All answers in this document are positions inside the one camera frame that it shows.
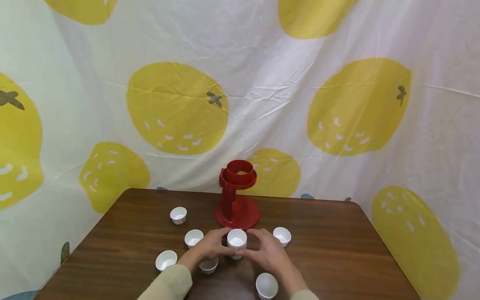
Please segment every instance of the brown table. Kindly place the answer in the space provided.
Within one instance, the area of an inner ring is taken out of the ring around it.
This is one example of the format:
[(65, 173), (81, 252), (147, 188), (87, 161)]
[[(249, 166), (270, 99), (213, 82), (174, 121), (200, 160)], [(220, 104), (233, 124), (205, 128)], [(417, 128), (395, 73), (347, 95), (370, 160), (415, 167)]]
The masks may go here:
[[(193, 228), (218, 228), (214, 218), (220, 194), (130, 189), (115, 202), (36, 300), (134, 300), (158, 275), (157, 255), (179, 257)], [(285, 248), (310, 289), (325, 300), (399, 300), (419, 297), (360, 207), (352, 202), (253, 197), (260, 208), (257, 228), (287, 227)], [(188, 209), (174, 225), (169, 212)], [(254, 237), (248, 247), (258, 248)], [(210, 276), (193, 274), (190, 300), (252, 300), (262, 270), (243, 258), (221, 258)], [(287, 299), (281, 288), (276, 300)]]

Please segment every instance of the upside-down cup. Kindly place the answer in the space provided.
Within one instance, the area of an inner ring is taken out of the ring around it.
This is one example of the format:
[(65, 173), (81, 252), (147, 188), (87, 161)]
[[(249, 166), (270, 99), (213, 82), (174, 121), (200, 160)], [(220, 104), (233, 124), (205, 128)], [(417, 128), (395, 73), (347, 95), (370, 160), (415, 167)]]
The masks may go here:
[(278, 282), (270, 273), (261, 273), (255, 281), (255, 287), (262, 300), (271, 300), (278, 293)]
[(215, 272), (217, 266), (218, 266), (218, 257), (202, 262), (199, 265), (199, 268), (204, 274), (210, 275), (210, 274), (213, 274), (213, 272)]

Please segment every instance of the curtain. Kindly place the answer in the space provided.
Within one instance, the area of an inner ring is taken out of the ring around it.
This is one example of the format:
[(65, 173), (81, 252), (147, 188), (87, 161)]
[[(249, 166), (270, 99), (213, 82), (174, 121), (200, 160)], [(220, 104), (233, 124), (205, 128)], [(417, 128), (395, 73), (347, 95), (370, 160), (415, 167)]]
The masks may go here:
[(476, 299), (479, 15), (0, 0), (0, 299), (30, 300), (126, 189), (220, 192), (237, 158), (246, 194), (360, 205), (423, 299)]

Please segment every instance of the white paper cup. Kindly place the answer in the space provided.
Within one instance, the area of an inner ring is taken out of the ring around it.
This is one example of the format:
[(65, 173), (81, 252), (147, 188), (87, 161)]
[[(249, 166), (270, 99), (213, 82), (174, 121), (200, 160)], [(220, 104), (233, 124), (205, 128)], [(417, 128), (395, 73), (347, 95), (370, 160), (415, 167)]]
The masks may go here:
[(218, 257), (208, 261), (204, 261), (199, 265), (200, 270), (207, 275), (213, 274), (217, 266), (218, 266)]
[(172, 219), (173, 223), (176, 225), (183, 224), (187, 219), (187, 209), (185, 207), (175, 207), (170, 212), (170, 219)]
[(166, 267), (177, 263), (177, 254), (172, 250), (165, 250), (156, 258), (155, 267), (162, 272)]
[(270, 273), (261, 273), (255, 282), (260, 299), (270, 300), (278, 293), (278, 282)]
[[(230, 248), (235, 250), (242, 250), (247, 248), (247, 234), (241, 229), (232, 229), (227, 235), (227, 244)], [(233, 255), (231, 258), (239, 260), (240, 255)]]
[(287, 246), (288, 243), (292, 240), (292, 235), (290, 234), (290, 231), (283, 227), (275, 228), (273, 230), (273, 236), (280, 241), (282, 247)]
[(192, 229), (185, 235), (185, 244), (187, 244), (188, 249), (191, 249), (203, 238), (204, 233), (201, 230)]

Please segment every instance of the sleeve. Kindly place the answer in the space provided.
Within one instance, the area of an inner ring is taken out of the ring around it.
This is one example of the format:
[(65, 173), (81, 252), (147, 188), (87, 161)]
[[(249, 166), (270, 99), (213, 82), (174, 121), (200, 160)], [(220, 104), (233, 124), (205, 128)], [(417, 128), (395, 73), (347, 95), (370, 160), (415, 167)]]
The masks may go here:
[(290, 300), (319, 300), (309, 289), (301, 290), (292, 295)]
[(158, 275), (138, 300), (183, 300), (191, 287), (192, 275), (188, 268), (174, 264)]

